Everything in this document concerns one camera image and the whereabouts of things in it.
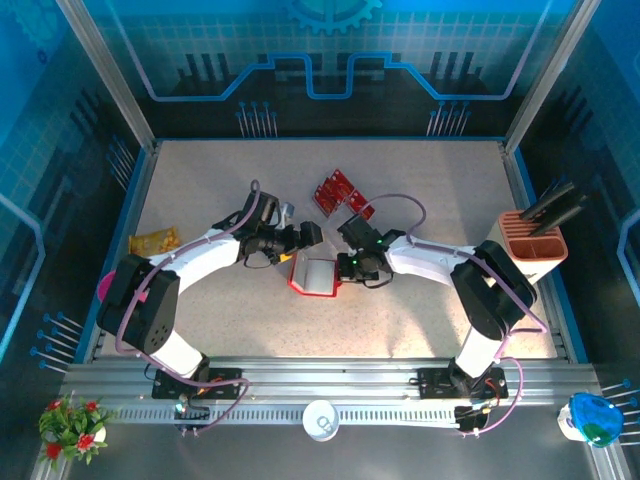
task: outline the cable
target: cable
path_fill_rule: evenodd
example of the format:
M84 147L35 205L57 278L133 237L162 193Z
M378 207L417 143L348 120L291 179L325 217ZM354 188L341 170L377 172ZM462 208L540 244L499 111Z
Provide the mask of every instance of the cable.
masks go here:
M444 245L431 245L431 244L428 244L428 243L416 243L416 242L414 242L413 238L411 237L411 234L413 233L413 231L416 228L418 228L420 225L422 225L424 223L424 221L427 219L427 209L424 207L422 202L420 202L420 200L418 200L417 198L414 198L411 195L406 195L404 193L385 193L383 195L378 195L377 197L373 197L371 200L369 200L367 203L364 204L364 206L358 211L358 213L362 213L369 205L371 205L376 200L380 200L382 198L404 198L404 199L412 201L418 207L420 207L420 210L422 211L422 217L420 218L420 220L418 220L418 222L416 222L414 225L412 225L411 228L409 228L409 230L407 230L407 234L406 234L407 241L409 242L409 244L411 246L416 247L416 248L421 248L422 250L431 250L431 251L439 252L439 253L460 255L461 257L464 257L464 258L467 258L467 259L471 260L476 265L478 265L480 268L482 268L489 276L493 277L493 279L500 286L500 288L502 288L505 291L505 293L511 298L511 300L513 300L513 302L518 306L518 308L520 308L520 310L522 310L522 312L525 315L527 315L529 318L531 318L538 325L538 327L540 328L540 332L539 333L547 333L548 329L547 329L547 326L545 325L545 323L542 320L540 320L538 318L538 316L535 313L533 313L529 309L529 307L527 307L524 304L524 302L520 299L520 297L518 297L518 295L513 291L513 289L511 287L509 287L509 285L507 285L507 283L500 277L500 275L498 275L497 272L495 272L487 264L486 261L476 257L475 255L472 255L470 253L467 253L467 252L464 252L462 250L459 250L457 248L447 247L447 246L444 246Z
M244 257L244 262L242 262L242 265L245 268L249 268L251 270L262 270L263 268L269 268L271 266L271 263L267 263L266 265L261 265L259 267L254 267L252 265L247 265L247 260L249 260L249 257Z
M368 285L367 281L364 280L362 282L362 284L367 287L369 290L375 290L376 288L381 288L384 287L386 285L389 285L391 282L393 282L393 272L391 273L391 276L389 278L387 278L385 281L380 282L380 283L376 283L375 285Z
M509 360L509 361L515 363L516 367L518 367L518 372L520 374L520 381L519 381L519 385L518 385L518 393L516 393L516 398L513 399L513 402L511 403L511 405L509 405L509 409L505 412L505 414L496 423L494 423L492 425L489 425L488 427L484 427L483 429L478 430L476 432L473 432L473 435L475 435L475 436L478 436L478 435L483 434L483 433L490 432L494 428L497 428L499 425L501 425L502 422L504 422L507 418L509 418L509 415L511 415L511 413L515 410L516 405L518 404L518 402L522 398L522 389L524 388L524 371L522 370L522 365L520 364L520 362L518 360L516 360L513 357L504 357L504 358L502 358L502 360ZM471 433L463 433L462 434L463 437L466 437L467 435L472 435L472 434Z
M458 250L456 248L446 247L444 245L441 246L441 245L431 245L431 244L426 244L426 243L416 243L416 242L413 241L413 238L411 237L411 234L413 233L413 231L416 228L418 228L420 225L422 225L424 223L424 221L426 220L426 218L427 218L427 209L424 207L424 205L418 199L416 199L416 198L414 198L414 197L412 197L410 195L406 195L404 193L387 193L387 194L383 194L383 195L378 195L377 197L373 197L371 200L369 200L358 211L358 213L362 213L374 201L379 200L381 198L405 198L405 199L410 200L413 203L415 203L420 208L420 210L422 211L422 217L420 218L420 220L418 220L418 222L416 222L414 225L412 225L411 228L409 228L409 230L407 231L406 237L407 237L407 241L409 242L410 245L412 245L412 246L414 246L416 248L421 248L423 250L431 250L431 251L440 252L440 253L448 253L448 254L453 254L453 255L460 255L461 257L464 257L464 258L467 258L467 259L471 260L476 265L478 265L480 268L482 268L488 275L493 277L493 279L500 286L500 288L502 288L502 290L505 291L505 293L509 296L509 298L511 298L511 300L513 300L513 302L518 306L518 308L520 308L520 310L522 310L522 312L525 315L527 315L529 318L531 318L537 324L538 328L517 328L517 329L514 329L511 332L509 332L509 334L507 334L505 336L502 344L500 345L500 348L498 349L498 352L497 352L496 358L495 358L496 362L500 362L501 361L500 356L502 355L502 352L506 348L507 343L509 342L509 340L511 339L511 337L514 334L516 334L516 333L547 333L548 332L548 328L547 328L546 324L542 320L540 320L540 318L538 318L538 316L535 313L533 313L531 311L531 309L529 309L529 307L527 307L525 305L525 303L520 299L520 297L518 297L518 295L513 291L513 289L511 287L509 287L509 285L507 285L507 283L500 277L500 275L497 274L497 272L495 272L487 264L486 261L476 257L475 255L472 255L472 254L469 254L467 252ZM520 381L519 381L519 386L518 386L518 393L516 394L516 398L514 399L513 403L509 406L509 409L504 414L504 416L502 416L502 418L500 418L500 420L498 420L493 425L485 427L482 430L476 432L476 435L479 435L481 433L489 432L489 431L493 430L494 428L496 428L498 425L502 424L502 422L504 422L509 417L509 415L511 415L511 412L513 412L513 410L516 408L516 405L517 405L518 401L522 397L522 389L523 389L523 386L524 386L524 372L522 370L522 365L520 364L520 362L518 362L518 360L516 360L513 357L504 357L504 358L502 358L502 360L510 360L510 361L514 362L516 364L516 366L518 367L518 372L520 373Z
M133 314L133 311L135 310L136 304L138 303L138 300L140 299L140 296L142 295L142 293L147 289L147 287L149 286L149 283L151 282L151 280L153 279L153 277L156 276L156 274L162 270L164 267L166 267L167 265L169 265L171 262L173 262L173 260L175 260L176 258L180 257L181 255L184 255L185 253L193 250L194 248L197 248L201 245L204 245L206 243L211 243L215 240L218 240L226 235L229 235L233 232L235 232L236 230L238 230L240 227L242 227L242 225L244 225L249 218L251 218L251 215L253 215L253 212L255 211L257 205L258 205L258 200L260 199L260 183L257 180L253 180L251 182L251 191L255 192L254 198L253 198L253 203L251 204L251 208L249 208L249 211L246 213L246 215L240 220L238 221L235 225L233 225L232 227L228 228L227 230L217 233L215 235L213 235L212 237L205 237L202 238L200 240L197 240L195 242L189 243L187 245L184 245L183 247L179 248L178 251L176 251L173 255L169 255L167 256L164 260L162 260L158 265L156 265L142 280L142 283L140 284L140 286L138 286L138 288L136 289L136 291L133 293L133 297L131 299L131 302L129 303L129 306L127 307L123 317L122 317L122 322L120 323L120 327L118 328L118 332L116 334L116 351L120 354L127 354L127 355L131 355L131 354L135 354L136 356L140 356L142 358L144 358L147 362L149 362L150 364L156 366L157 368L160 368L162 371L164 371L165 373L167 373L169 376L171 376L172 378L178 380L179 382L184 383L185 385L189 385L192 387L201 387L201 388L211 388L213 386L224 386L224 385L235 385L235 384L243 384L244 388L242 390L242 392L240 393L240 395L238 395L238 398L235 400L234 403L231 404L231 406L222 414L220 415L216 420L214 420L213 422L211 422L210 424L208 424L205 427L202 427L201 429L199 429L199 431L205 431L208 430L209 428L214 427L215 425L217 425L218 423L220 423L222 420L224 420L229 413L231 413L231 411L240 403L240 401L244 398L244 396L247 393L247 390L249 388L250 382L249 380L247 380L246 378L236 378L233 380L224 380L222 382L216 382L216 383L205 383L205 382L196 382L193 381L191 379L188 378L184 378L182 376L180 376L179 373L174 372L173 370L167 368L166 366L162 365L160 362L157 362L156 360L154 360L153 358L151 358L149 355L145 354L144 352L140 352L138 350L136 350L135 348L130 349L130 348L124 348L122 346L122 337L124 336L124 332L127 330L127 326L129 325L129 321L131 320L131 315Z

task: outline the white cup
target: white cup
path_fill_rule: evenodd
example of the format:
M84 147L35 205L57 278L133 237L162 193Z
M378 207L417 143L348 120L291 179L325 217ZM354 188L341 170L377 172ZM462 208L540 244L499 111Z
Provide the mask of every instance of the white cup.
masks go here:
M340 417L331 403L326 400L316 400L304 409L302 425L316 442L327 442L338 432Z

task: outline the metal pin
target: metal pin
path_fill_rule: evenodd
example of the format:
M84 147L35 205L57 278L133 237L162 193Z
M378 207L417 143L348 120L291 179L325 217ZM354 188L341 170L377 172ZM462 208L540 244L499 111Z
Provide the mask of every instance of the metal pin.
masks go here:
M120 180L120 177L118 176L118 174L116 173L116 170L113 167L111 168L110 173L111 173L111 176L116 179L116 182L118 182L118 185L120 185L122 189L126 192L127 187L125 186L124 183L122 183L122 180Z
M260 112L260 113L258 113L258 116L260 117L260 121L262 122L262 131L264 132L264 136L266 138L267 137L267 127L264 124L265 113L264 112Z
M111 166L120 174L120 178L125 184L129 183L129 176L125 172L124 167L119 164L114 155L107 153L107 160L111 163Z
M458 104L458 102L456 102L455 100L451 102L451 110L449 110L449 115L447 115L447 124L444 126L445 133L447 132L447 129L449 128L449 122L453 118L453 110L454 110L454 108L455 108L455 106L457 104Z
M629 390L628 392L618 393L616 395L609 395L608 397L604 397L604 398L608 398L609 400L611 400L612 398L624 397L625 395L631 395L632 393L638 393L638 392L640 392L640 388L637 388L636 390Z
M73 360L73 355L69 355L67 352L63 352L62 350L58 350L57 348L53 348L53 345L51 345L50 343L47 343L44 346L44 351L47 352L47 353L54 352L54 353L57 353L59 355L65 356L65 357L70 358L71 360Z
M631 388L631 380L629 380L628 378L625 378L622 381L622 383L616 383L615 385L611 385L610 387L604 387L604 388L601 388L600 390L603 392L606 392L607 390L613 390L614 388L620 388L620 387Z
M62 312L58 312L58 314L56 315L56 317L58 318L58 320L66 320L67 322L69 322L71 325L75 325L76 327L78 327L80 330L84 329L84 327L82 325L80 325L77 322L74 322L73 320L71 320L69 317L65 317L64 313Z
M38 366L40 367L41 370L44 370L45 368L49 368L51 370L55 370L56 372L67 373L66 370L62 370L61 368L54 367L53 365L49 365L44 360L40 360L40 363L38 364Z
M464 128L467 126L467 120L469 120L470 116L471 112L466 112L464 114L464 121L462 122L462 127L460 127L460 133L458 133L458 136L461 136L464 133Z
M122 140L121 138L117 137L116 135L114 135L113 138L115 139L116 143L118 144L118 147L120 148L120 151L122 152L122 154L129 161L129 164L132 167L135 166L136 159L133 158L133 156L131 155L131 152L129 152L129 150L127 149L126 145L124 144L124 140Z
M453 112L453 122L451 122L451 126L449 127L449 132L447 133L447 135L451 136L451 134L453 133L453 129L455 127L456 121L458 120L459 116L460 116L460 112L458 110Z
M458 124L456 125L456 128L453 130L454 132L457 132L458 129L460 128L460 125L462 124L462 118L464 117L464 114L468 106L469 106L469 101L462 102L462 111L460 112L460 117L458 117Z
M244 128L242 128L242 112L236 112L236 118L238 119L238 125L240 126L240 133L242 138L246 138L244 134Z
M45 333L42 330L38 330L38 332L36 333L36 337L38 337L39 339L43 339L46 338L47 340L52 341L53 343L57 343L58 345L62 345L65 348L68 348L69 350L75 350L76 347L72 347L71 345L67 345L64 342L61 342L60 340L50 337L49 335L45 335Z
M441 114L442 120L440 120L440 126L438 127L438 136L440 136L440 133L442 133L442 126L444 125L448 115L449 112L447 112L446 110Z
M626 407L627 405L631 405L633 408L638 406L638 399L636 397L632 397L628 402L624 403L616 403L616 407Z
M253 118L256 119L256 127L258 127L258 136L261 137L260 134L260 123L258 122L258 102L251 102L251 108L253 108Z
M120 169L116 166L115 160L113 160L113 157L108 153L107 153L107 160L109 161L109 164L111 164L111 174L116 178L116 180L118 180L118 183L120 184L120 186L126 190L127 189L127 187L126 187L126 184L127 184L126 175L124 175L120 171Z
M247 113L247 117L249 118L249 124L251 125L251 132L253 133L253 138L256 138L256 128L253 125L253 112Z
M69 335L65 335L64 333L62 333L60 330L58 330L56 327L52 327L51 328L51 335L59 335L62 338L66 338L67 340L69 340L70 342L73 343L78 343L78 340L76 340L75 338L70 337Z
M125 173L128 176L131 176L131 174L133 173L133 169L131 168L131 165L129 165L129 163L124 159L124 157L120 155L120 152L116 150L116 147L114 147L113 144L111 144L109 145L109 150L111 150L111 153L118 159L118 165L122 167L122 169L125 171Z
M35 357L36 355L40 355L41 357L48 358L49 360L53 360L54 362L59 362L64 365L69 365L69 362L65 362L64 360L60 360L59 358L52 357L51 355L47 355L46 353L39 352L36 347L31 347L31 350L29 350L29 355L31 355L32 357Z
M440 100L438 102L438 112L436 113L436 120L435 120L436 123L433 125L433 133L436 133L435 129L438 126L438 121L440 120L440 112L442 112L442 107L444 107L444 104L445 104L444 100Z
M247 131L247 135L249 135L249 123L247 122L247 113L244 111L244 107L246 107L247 104L244 102L238 102L238 105L240 105L240 108L242 109L242 118L244 118L245 130Z
M276 117L278 114L276 112L271 112L271 119L273 120L273 133L275 136L278 136L278 123L276 122Z
M78 332L77 330L71 328L71 327L67 327L64 323L58 322L57 320L54 320L53 318L51 318L51 315L49 315L48 313L45 313L42 316L42 320L44 321L44 323L47 322L51 322L54 325L58 325L60 328L64 328L66 331L71 332L71 333L75 333L76 335L80 335L82 332Z
M433 125L433 117L435 117L435 116L436 116L436 111L435 110L431 110L431 112L429 112L429 125L427 125L427 133L426 133L427 137L431 133L431 125Z
M271 118L269 115L269 102L262 102L262 106L264 107L265 116L267 117L267 125L269 126L269 136L271 136L272 133L271 133Z

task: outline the gear graphic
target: gear graphic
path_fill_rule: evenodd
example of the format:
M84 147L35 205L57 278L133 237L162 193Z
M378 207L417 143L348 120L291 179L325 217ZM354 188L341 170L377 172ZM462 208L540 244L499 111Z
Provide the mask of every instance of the gear graphic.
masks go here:
M285 9L290 20L300 22L300 28L331 35L359 28L363 20L371 18L371 11L381 6L380 0L287 0Z
M22 31L38 47L46 47L58 32L58 14L54 0L3 0L0 13L11 12Z

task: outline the white pot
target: white pot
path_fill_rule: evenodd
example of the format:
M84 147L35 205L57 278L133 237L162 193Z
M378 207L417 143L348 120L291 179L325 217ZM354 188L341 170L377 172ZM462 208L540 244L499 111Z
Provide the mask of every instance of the white pot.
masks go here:
M95 436L93 437L93 441L104 442L105 438L107 438L107 429L102 427L100 430L96 432Z

